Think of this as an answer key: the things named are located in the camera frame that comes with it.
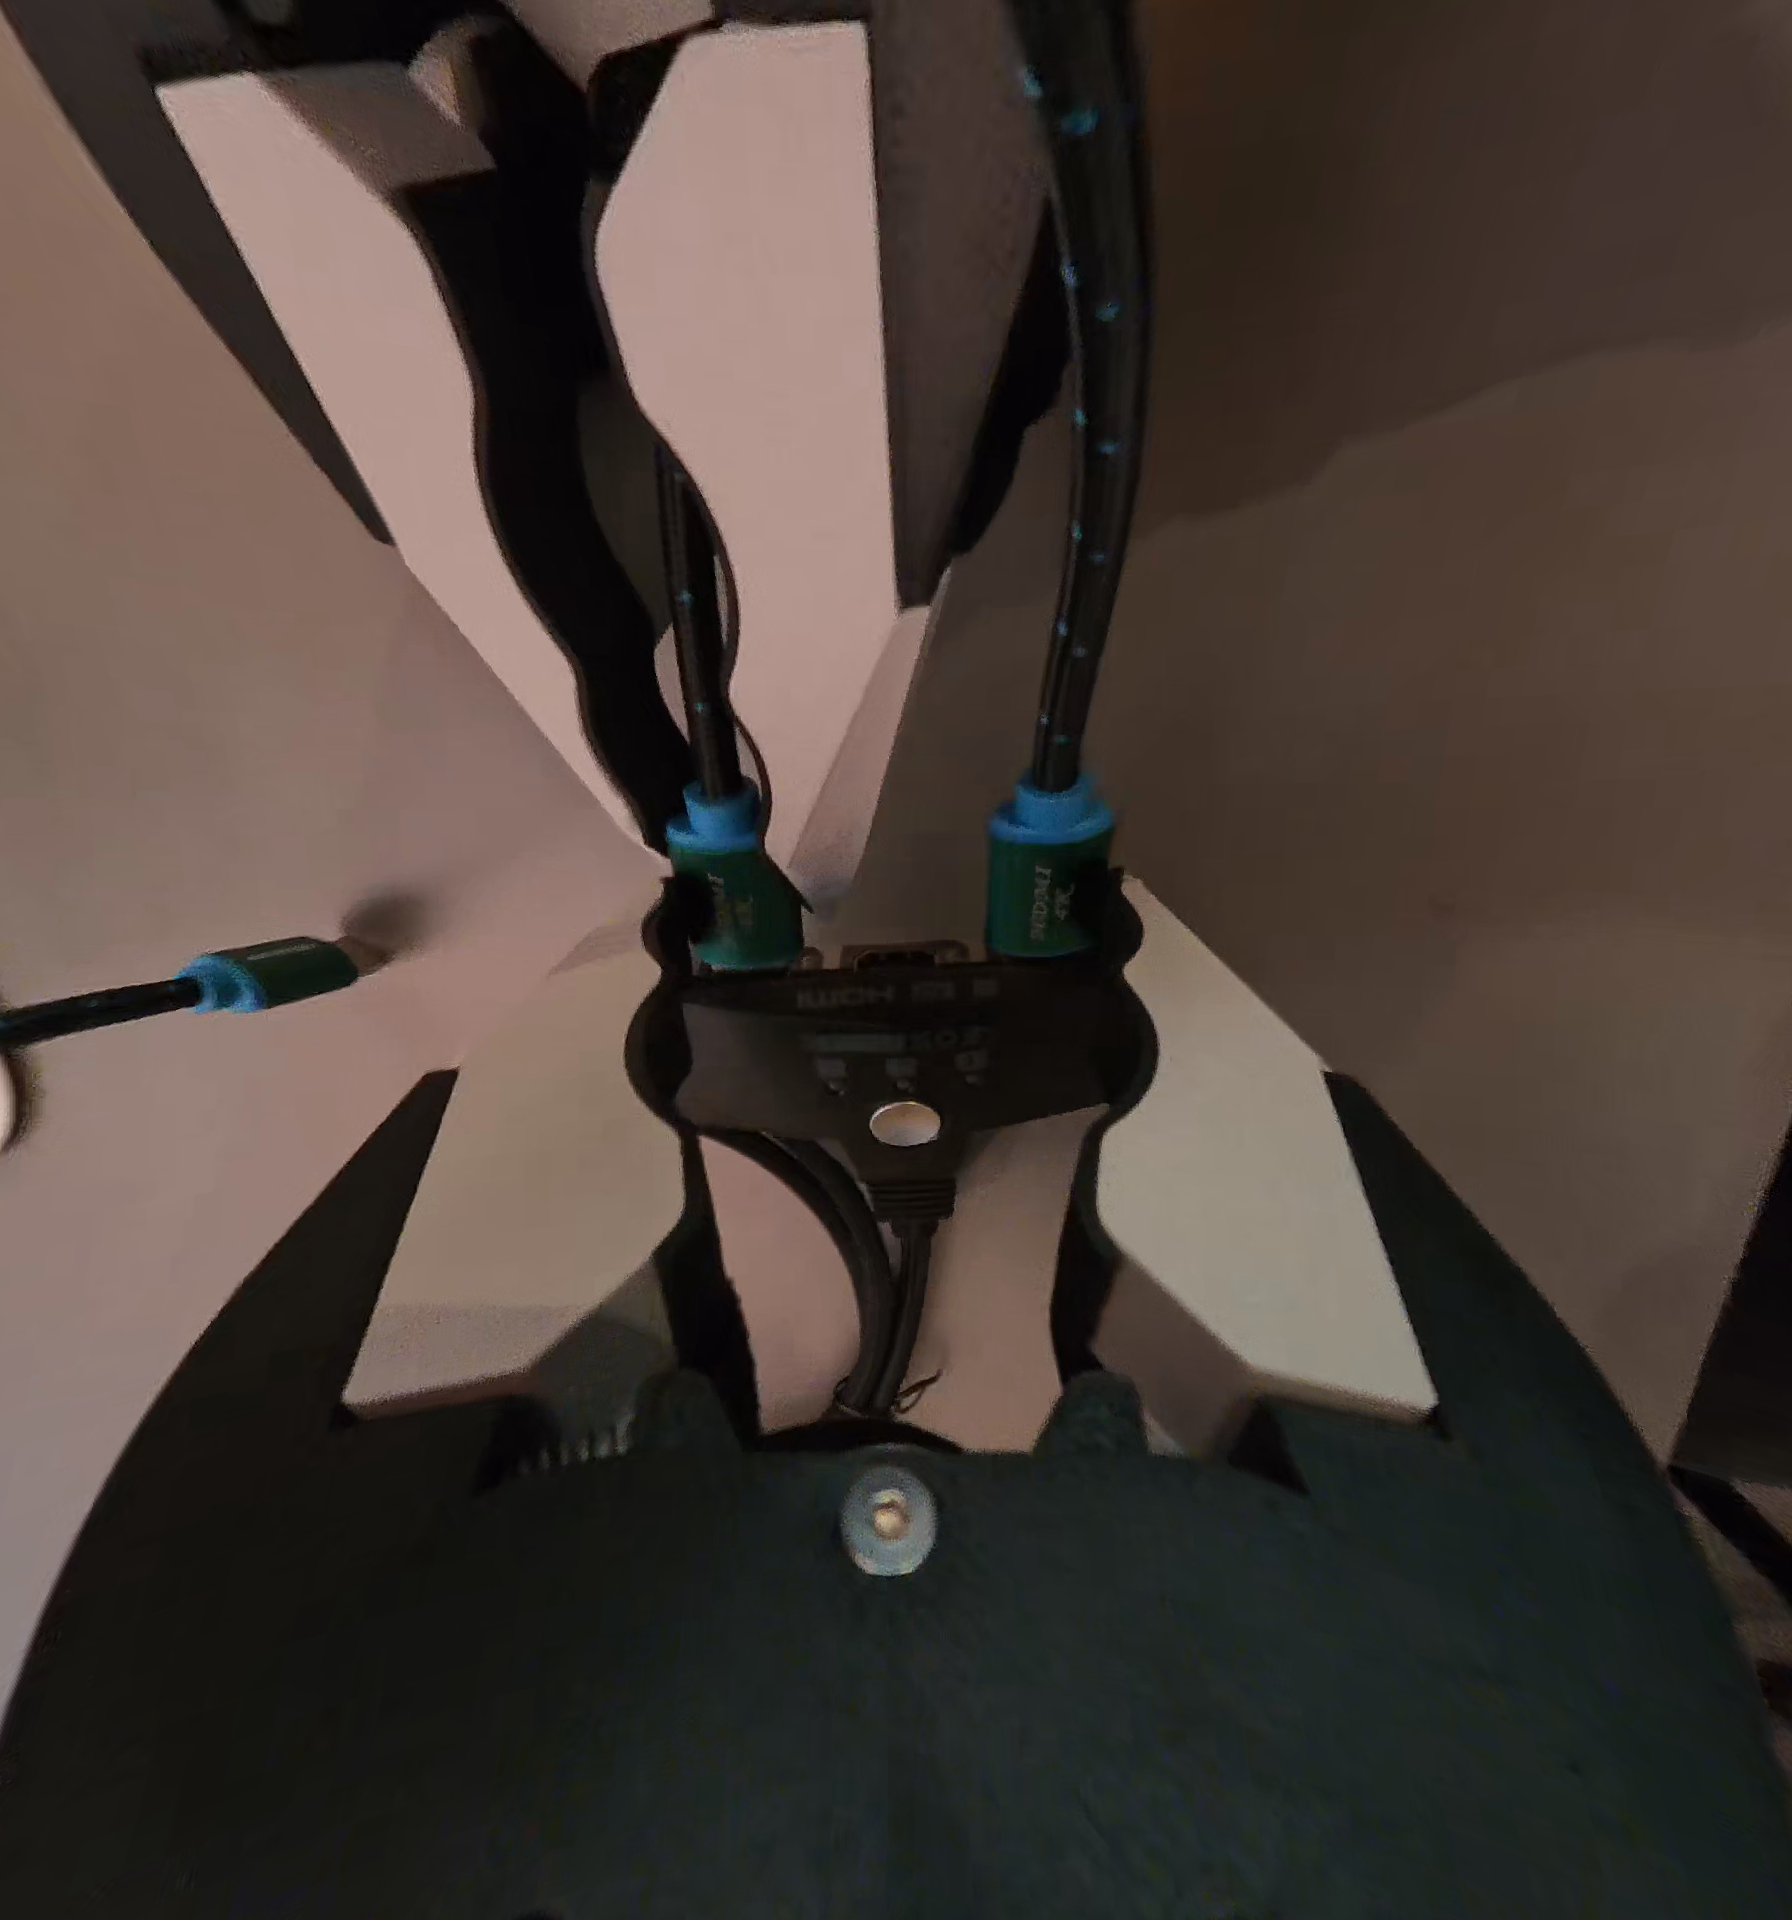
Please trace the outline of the black hdmi switch box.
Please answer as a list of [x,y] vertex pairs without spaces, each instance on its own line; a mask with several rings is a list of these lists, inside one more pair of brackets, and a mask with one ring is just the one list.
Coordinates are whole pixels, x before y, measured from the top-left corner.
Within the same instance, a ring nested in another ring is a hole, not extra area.
[[700,1133],[916,1159],[1034,1121],[1129,1111],[1149,1010],[1105,952],[815,972],[661,972],[625,1038],[645,1104]]

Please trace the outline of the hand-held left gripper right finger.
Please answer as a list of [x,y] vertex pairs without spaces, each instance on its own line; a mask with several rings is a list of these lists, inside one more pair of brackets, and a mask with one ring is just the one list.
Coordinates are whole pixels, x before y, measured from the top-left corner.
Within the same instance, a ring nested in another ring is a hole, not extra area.
[[1113,1266],[1090,1355],[1150,1419],[1246,1419],[1266,1398],[1431,1416],[1322,1057],[1153,889],[1123,895],[1142,926],[1123,978],[1155,1064],[1100,1137]]

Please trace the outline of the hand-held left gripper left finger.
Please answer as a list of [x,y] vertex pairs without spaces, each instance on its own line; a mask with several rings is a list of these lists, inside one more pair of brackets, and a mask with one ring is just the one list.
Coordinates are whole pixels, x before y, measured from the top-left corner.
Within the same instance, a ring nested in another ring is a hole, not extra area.
[[621,1428],[690,1367],[761,1426],[707,1166],[628,1068],[651,905],[593,926],[461,1063],[347,1381],[359,1413],[519,1395],[554,1428]]

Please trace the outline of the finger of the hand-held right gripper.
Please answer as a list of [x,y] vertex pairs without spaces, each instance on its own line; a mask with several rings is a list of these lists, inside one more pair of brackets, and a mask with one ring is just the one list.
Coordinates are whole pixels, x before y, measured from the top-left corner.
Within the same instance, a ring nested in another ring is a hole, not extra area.
[[670,63],[596,238],[630,389],[735,581],[768,851],[852,885],[927,615],[900,605],[863,24],[725,26]]
[[589,489],[573,224],[412,62],[165,81],[161,109],[399,558],[661,858],[690,756]]

